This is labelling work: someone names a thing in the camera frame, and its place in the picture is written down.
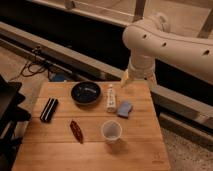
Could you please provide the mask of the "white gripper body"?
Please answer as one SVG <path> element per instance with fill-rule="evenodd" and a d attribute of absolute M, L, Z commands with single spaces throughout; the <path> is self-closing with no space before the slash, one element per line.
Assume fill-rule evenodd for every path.
<path fill-rule="evenodd" d="M 155 59 L 149 56 L 132 55 L 128 64 L 129 77 L 148 79 L 155 73 Z"/>

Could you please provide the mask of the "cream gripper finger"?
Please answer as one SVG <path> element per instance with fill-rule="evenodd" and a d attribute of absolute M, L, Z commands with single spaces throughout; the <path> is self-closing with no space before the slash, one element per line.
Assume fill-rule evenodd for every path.
<path fill-rule="evenodd" d="M 124 87 L 129 80 L 129 72 L 128 69 L 124 71 L 124 74 L 121 79 L 121 87 Z"/>
<path fill-rule="evenodd" d="M 152 89 L 157 84 L 156 76 L 152 74 L 150 77 L 147 78 L 147 82 L 149 85 L 149 89 Z"/>

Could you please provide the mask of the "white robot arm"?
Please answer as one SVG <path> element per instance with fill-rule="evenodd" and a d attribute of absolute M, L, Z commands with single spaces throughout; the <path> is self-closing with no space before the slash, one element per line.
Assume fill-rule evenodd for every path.
<path fill-rule="evenodd" d="M 134 79 L 153 80 L 156 59 L 213 85 L 213 39 L 178 36 L 169 30 L 162 13 L 125 28 L 123 43 L 131 54 L 122 86 Z"/>

